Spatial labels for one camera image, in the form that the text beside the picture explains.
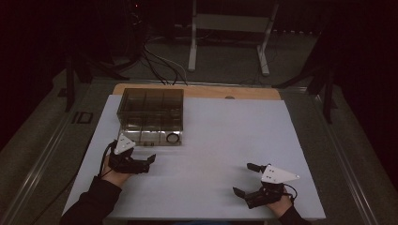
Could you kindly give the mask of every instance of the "transparent plastic box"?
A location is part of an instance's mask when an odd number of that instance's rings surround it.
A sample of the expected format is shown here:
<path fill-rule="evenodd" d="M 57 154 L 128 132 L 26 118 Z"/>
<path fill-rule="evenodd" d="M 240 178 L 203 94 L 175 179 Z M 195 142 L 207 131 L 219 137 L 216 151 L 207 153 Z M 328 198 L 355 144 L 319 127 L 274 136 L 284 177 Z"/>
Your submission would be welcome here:
<path fill-rule="evenodd" d="M 180 145 L 183 89 L 126 88 L 117 117 L 120 133 L 138 146 Z"/>

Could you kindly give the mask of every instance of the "person's arm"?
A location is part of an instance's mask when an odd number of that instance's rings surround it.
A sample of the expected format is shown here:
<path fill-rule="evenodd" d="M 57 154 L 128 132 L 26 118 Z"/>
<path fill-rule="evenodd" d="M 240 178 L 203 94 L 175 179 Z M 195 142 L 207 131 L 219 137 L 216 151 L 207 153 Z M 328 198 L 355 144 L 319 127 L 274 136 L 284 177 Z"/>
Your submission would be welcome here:
<path fill-rule="evenodd" d="M 277 202 L 267 204 L 283 225 L 309 225 L 309 221 L 301 217 L 289 197 L 283 195 Z"/>
<path fill-rule="evenodd" d="M 105 159 L 102 177 L 95 176 L 90 189 L 83 193 L 61 218 L 60 224 L 101 224 L 117 203 L 123 184 L 131 174 L 112 171 Z"/>

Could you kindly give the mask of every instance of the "white tabletop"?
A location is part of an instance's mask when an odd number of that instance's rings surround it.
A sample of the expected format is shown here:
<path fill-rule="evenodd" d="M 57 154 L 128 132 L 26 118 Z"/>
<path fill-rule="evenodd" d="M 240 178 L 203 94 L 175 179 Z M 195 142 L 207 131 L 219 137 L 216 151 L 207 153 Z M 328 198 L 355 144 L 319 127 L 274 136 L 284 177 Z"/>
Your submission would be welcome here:
<path fill-rule="evenodd" d="M 121 96 L 109 96 L 65 206 L 88 191 L 106 146 L 117 138 Z M 247 193 L 261 187 L 261 173 L 248 162 L 300 176 L 287 182 L 298 191 L 295 206 L 307 219 L 325 218 L 296 131 L 282 100 L 184 98 L 182 145 L 136 147 L 133 158 L 157 154 L 149 173 L 124 186 L 109 218 L 224 219 L 274 218 L 265 207 L 249 209 L 232 187 Z"/>

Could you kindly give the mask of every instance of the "gray floor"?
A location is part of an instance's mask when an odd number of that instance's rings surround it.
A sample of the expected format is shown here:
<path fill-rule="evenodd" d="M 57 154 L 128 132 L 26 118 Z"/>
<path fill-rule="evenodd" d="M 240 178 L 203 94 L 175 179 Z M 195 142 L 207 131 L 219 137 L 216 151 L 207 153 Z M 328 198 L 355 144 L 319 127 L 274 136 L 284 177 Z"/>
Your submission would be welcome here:
<path fill-rule="evenodd" d="M 311 36 L 272 35 L 266 53 L 268 77 L 259 72 L 253 41 L 220 46 L 200 42 L 196 71 L 187 72 L 186 77 L 190 84 L 268 87 L 297 75 L 315 42 Z M 184 68 L 188 65 L 188 38 L 173 42 L 160 38 L 150 41 L 147 47 Z M 174 78 L 166 67 L 157 66 L 157 70 L 169 80 Z M 77 100 L 69 113 L 64 112 L 66 100 L 57 96 L 65 87 L 65 72 L 55 77 L 54 90 L 0 153 L 0 217 L 7 220 L 5 224 L 31 224 L 78 170 L 106 98 L 118 83 L 93 71 L 96 78 L 91 84 L 76 83 Z M 132 83 L 156 80 L 141 63 L 122 71 L 122 75 L 130 77 Z M 336 108 L 331 112 L 333 124 L 328 125 L 320 112 L 320 97 L 303 91 L 307 84 L 305 80 L 280 91 L 326 212 L 327 218 L 314 224 L 397 224 L 397 193 L 340 89 L 334 88 Z M 76 112 L 93 113 L 93 121 L 71 123 Z M 36 224 L 58 223 L 70 188 Z M 106 223 L 126 224 L 110 219 Z"/>

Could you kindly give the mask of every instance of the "black ring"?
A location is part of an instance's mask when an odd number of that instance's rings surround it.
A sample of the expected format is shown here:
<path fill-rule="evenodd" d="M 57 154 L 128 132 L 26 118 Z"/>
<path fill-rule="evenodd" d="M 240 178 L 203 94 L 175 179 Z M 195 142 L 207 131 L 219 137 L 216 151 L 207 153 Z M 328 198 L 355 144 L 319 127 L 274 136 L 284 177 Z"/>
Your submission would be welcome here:
<path fill-rule="evenodd" d="M 171 136 L 176 136 L 176 141 L 175 141 L 175 142 L 170 142 L 170 141 L 169 141 L 169 138 L 170 138 Z M 167 135 L 167 137 L 166 137 L 166 141 L 167 141 L 168 143 L 178 143 L 178 141 L 179 141 L 179 135 L 176 134 L 176 133 L 169 133 L 169 134 Z"/>

